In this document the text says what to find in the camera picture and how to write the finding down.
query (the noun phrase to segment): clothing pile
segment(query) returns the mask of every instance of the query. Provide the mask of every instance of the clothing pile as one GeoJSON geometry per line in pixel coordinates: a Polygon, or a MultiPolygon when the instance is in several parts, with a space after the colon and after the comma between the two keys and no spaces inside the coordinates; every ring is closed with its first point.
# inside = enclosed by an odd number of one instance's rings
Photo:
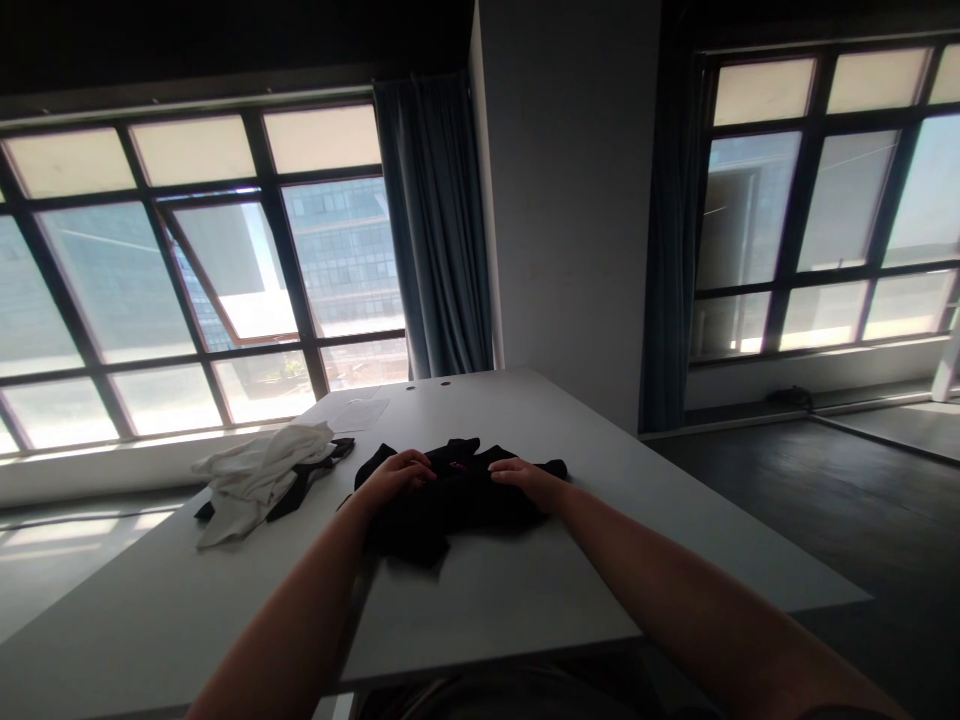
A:
{"type": "MultiPolygon", "coordinates": [[[[464,530],[518,533],[543,522],[546,515],[520,489],[490,478],[490,463],[516,455],[499,445],[477,455],[479,448],[480,439],[473,438],[451,440],[424,453],[436,480],[401,493],[381,508],[367,532],[367,547],[429,569],[450,548],[447,535],[464,530]]],[[[357,472],[354,489],[359,489],[391,455],[396,451],[381,445],[357,472]]],[[[567,480],[567,466],[562,460],[537,467],[567,480]]]]}
{"type": "Polygon", "coordinates": [[[353,446],[353,438],[334,440],[326,422],[287,425],[195,463],[193,472],[213,478],[210,502],[194,515],[209,521],[197,547],[242,539],[264,520],[279,520],[297,510],[311,483],[353,446]]]}

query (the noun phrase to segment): paper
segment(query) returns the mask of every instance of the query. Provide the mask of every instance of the paper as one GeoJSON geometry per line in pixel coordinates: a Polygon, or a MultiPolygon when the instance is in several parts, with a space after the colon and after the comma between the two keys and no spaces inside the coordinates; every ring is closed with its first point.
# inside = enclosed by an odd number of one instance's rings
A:
{"type": "Polygon", "coordinates": [[[379,385],[368,388],[351,388],[349,390],[334,390],[325,395],[320,402],[294,420],[297,425],[315,425],[322,420],[330,422],[344,411],[354,400],[369,400],[380,389],[379,385]]]}
{"type": "Polygon", "coordinates": [[[389,400],[353,400],[330,423],[330,429],[335,433],[369,430],[389,403],[389,400]]]}

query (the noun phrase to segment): white table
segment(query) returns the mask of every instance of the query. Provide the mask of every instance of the white table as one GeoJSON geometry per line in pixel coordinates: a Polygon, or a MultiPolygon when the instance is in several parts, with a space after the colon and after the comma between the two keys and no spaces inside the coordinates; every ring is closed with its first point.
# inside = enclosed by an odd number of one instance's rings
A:
{"type": "MultiPolygon", "coordinates": [[[[390,404],[301,509],[245,542],[198,553],[204,491],[0,646],[4,717],[91,718],[189,705],[241,629],[301,556],[357,468],[386,442],[429,450],[477,437],[573,482],[795,612],[870,599],[679,468],[529,370],[380,388],[390,404]],[[409,385],[416,389],[407,390],[409,385]]],[[[332,419],[336,394],[297,422],[332,419]]],[[[341,677],[389,684],[509,657],[635,640],[640,631],[550,521],[518,539],[452,538],[439,578],[381,562],[341,677]]],[[[151,718],[164,712],[151,712],[151,718]]]]}

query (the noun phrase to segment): white garment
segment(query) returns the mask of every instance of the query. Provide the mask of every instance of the white garment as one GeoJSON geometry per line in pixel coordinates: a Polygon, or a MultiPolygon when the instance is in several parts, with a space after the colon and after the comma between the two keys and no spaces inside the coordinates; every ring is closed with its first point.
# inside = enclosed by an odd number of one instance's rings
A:
{"type": "Polygon", "coordinates": [[[291,468],[323,460],[336,449],[331,440],[333,431],[326,422],[287,425],[194,463],[193,472],[213,476],[210,502],[216,511],[197,547],[249,535],[290,489],[297,477],[291,468]]]}

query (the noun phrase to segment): curtain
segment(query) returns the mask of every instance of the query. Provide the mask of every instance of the curtain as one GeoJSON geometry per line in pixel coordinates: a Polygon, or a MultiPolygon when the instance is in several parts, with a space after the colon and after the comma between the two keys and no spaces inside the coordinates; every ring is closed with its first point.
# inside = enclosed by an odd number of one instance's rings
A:
{"type": "Polygon", "coordinates": [[[703,64],[660,54],[654,125],[640,432],[683,425],[697,250],[703,64]]]}
{"type": "Polygon", "coordinates": [[[466,73],[374,83],[413,378],[491,370],[480,176],[466,73]]]}

